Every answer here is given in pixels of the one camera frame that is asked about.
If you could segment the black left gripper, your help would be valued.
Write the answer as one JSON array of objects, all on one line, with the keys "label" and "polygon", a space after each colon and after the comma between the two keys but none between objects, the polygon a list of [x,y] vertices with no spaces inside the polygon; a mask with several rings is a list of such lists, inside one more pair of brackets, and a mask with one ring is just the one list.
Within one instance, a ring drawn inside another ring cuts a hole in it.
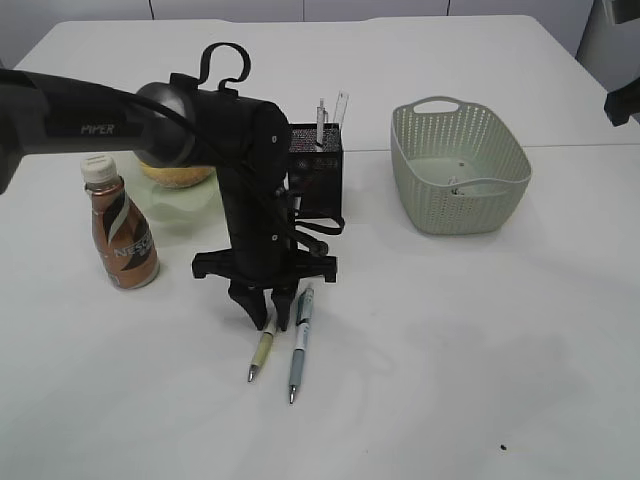
[{"label": "black left gripper", "polygon": [[337,258],[326,243],[294,227],[290,195],[279,179],[269,185],[264,178],[249,186],[232,169],[218,171],[230,247],[201,252],[192,261],[197,279],[216,275],[231,281],[228,294],[248,314],[257,330],[267,324],[264,291],[274,288],[277,327],[288,329],[295,283],[322,277],[337,280]]}]

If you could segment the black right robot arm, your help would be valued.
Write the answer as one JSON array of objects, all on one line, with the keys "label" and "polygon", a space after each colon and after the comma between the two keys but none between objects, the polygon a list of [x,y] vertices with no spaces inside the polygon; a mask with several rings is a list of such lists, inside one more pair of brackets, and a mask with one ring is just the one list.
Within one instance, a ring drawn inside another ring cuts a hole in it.
[{"label": "black right robot arm", "polygon": [[604,112],[614,127],[626,124],[640,112],[640,78],[626,86],[609,92],[604,103]]}]

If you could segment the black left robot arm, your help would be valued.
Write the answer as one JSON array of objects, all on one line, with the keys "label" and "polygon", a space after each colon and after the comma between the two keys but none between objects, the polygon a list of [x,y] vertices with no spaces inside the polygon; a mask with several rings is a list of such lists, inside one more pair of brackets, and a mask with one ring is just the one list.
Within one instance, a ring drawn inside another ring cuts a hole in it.
[{"label": "black left robot arm", "polygon": [[223,201],[230,247],[197,254],[195,277],[217,275],[257,328],[273,301],[286,327],[300,280],[334,282],[337,260],[296,222],[284,186],[291,126],[269,101],[241,97],[221,83],[170,84],[173,110],[142,94],[25,72],[1,73],[1,182],[8,185],[30,154],[135,151],[156,168],[212,167]]}]

